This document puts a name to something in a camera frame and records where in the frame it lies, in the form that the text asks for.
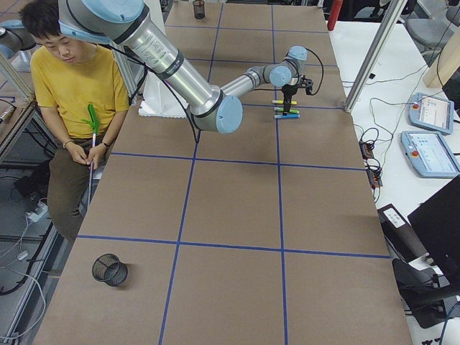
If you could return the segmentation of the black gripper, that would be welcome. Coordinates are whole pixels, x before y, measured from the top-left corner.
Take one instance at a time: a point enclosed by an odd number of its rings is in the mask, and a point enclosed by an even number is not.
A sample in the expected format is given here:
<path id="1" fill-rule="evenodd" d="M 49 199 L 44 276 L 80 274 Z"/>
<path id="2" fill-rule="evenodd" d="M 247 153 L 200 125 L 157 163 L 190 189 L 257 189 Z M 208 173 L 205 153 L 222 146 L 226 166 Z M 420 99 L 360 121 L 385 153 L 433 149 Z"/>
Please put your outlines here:
<path id="1" fill-rule="evenodd" d="M 282 113 L 287 115 L 290 113 L 292 97 L 298 92 L 298 87 L 286 84 L 282 87 L 281 91 L 283 94 Z"/>

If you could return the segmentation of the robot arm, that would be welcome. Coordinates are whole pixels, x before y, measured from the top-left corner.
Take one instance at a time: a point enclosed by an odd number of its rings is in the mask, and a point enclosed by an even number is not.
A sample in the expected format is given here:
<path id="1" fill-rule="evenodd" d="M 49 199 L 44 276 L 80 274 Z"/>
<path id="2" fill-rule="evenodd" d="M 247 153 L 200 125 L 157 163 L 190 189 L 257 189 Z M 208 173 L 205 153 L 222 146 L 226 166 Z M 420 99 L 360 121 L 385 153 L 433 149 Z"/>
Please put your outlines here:
<path id="1" fill-rule="evenodd" d="M 19 51 L 32 49 L 36 42 L 19 19 L 9 19 L 1 23 L 1 54 L 10 59 Z"/>
<path id="2" fill-rule="evenodd" d="M 235 132 L 243 118 L 240 97 L 266 83 L 294 86 L 308 56 L 306 48 L 293 46 L 281 63 L 250 68 L 219 88 L 208 83 L 169 41 L 143 1 L 59 1 L 58 9 L 63 35 L 128 47 L 185 99 L 193 125 L 202 131 Z"/>

